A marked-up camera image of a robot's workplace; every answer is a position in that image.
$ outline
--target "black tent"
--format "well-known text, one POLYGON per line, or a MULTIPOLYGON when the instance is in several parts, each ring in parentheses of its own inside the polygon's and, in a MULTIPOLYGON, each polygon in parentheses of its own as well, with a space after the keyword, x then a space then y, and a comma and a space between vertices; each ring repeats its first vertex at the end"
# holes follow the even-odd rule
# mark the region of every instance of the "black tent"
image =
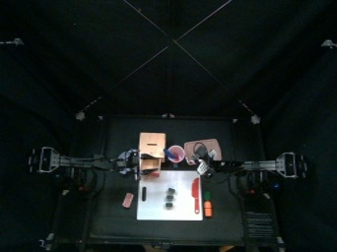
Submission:
POLYGON ((261 137, 262 154, 248 146, 242 158, 309 157, 310 176, 276 200, 280 231, 289 251, 336 251, 336 10, 329 0, 2 1, 2 251, 40 251, 51 229, 54 186, 28 173, 31 149, 86 157, 104 152, 106 118, 135 120, 125 134, 138 117, 170 115, 186 132, 199 119, 254 125, 238 138, 261 137))

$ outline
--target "white paper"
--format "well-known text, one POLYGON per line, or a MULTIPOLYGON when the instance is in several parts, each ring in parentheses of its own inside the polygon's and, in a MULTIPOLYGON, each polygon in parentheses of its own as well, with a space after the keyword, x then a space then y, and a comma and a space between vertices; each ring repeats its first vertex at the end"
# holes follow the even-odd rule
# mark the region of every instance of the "white paper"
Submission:
POLYGON ((201 176, 195 171, 162 170, 159 177, 142 176, 138 188, 137 219, 153 221, 201 221, 203 219, 202 181, 199 186, 199 209, 195 213, 193 182, 201 176), (142 187, 146 187, 146 201, 142 201, 142 187), (169 188, 175 189, 174 200, 169 201, 169 188))

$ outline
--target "table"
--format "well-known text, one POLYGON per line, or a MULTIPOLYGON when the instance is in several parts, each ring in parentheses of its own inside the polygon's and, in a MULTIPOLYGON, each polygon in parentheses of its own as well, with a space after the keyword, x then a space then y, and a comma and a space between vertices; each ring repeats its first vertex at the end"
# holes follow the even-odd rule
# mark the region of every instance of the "table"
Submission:
MULTIPOLYGON (((260 126, 249 119, 182 117, 110 116, 83 121, 74 136, 71 155, 90 157, 103 154, 115 158, 138 146, 139 132, 165 132, 167 147, 186 142, 217 139, 226 160, 264 160, 260 126)), ((170 162, 163 170, 174 169, 170 162)), ((181 163, 179 169, 194 167, 181 163)), ((138 181, 118 172, 99 172, 102 192, 94 199, 75 200, 62 197, 54 231, 55 243, 75 242, 82 247, 94 243, 171 245, 242 245, 244 228, 237 199, 228 184, 202 180, 203 192, 211 194, 213 217, 193 220, 137 220, 138 181), (130 209, 122 207, 126 193, 134 194, 130 209)), ((226 174, 218 173, 215 181, 226 174)))

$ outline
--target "wooden block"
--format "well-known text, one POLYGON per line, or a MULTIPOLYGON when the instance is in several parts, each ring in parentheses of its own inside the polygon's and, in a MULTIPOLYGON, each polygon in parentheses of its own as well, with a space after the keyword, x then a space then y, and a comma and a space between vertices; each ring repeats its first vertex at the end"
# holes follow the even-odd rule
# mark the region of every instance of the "wooden block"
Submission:
POLYGON ((141 133, 139 152, 150 154, 157 158, 165 158, 166 134, 165 133, 141 133))
POLYGON ((147 133, 139 134, 139 154, 149 154, 155 159, 141 159, 139 168, 153 169, 158 168, 158 171, 153 172, 151 175, 158 176, 161 171, 161 162, 165 161, 163 149, 166 147, 166 134, 165 133, 147 133))

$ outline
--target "pink eraser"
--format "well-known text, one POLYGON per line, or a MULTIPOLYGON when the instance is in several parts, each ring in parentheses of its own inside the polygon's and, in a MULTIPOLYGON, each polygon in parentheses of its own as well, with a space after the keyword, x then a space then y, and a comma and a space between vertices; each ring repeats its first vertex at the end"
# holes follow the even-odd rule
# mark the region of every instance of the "pink eraser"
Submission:
POLYGON ((126 197, 125 197, 125 201, 123 201, 123 207, 127 208, 127 209, 131 206, 131 199, 133 199, 133 194, 126 193, 126 197))

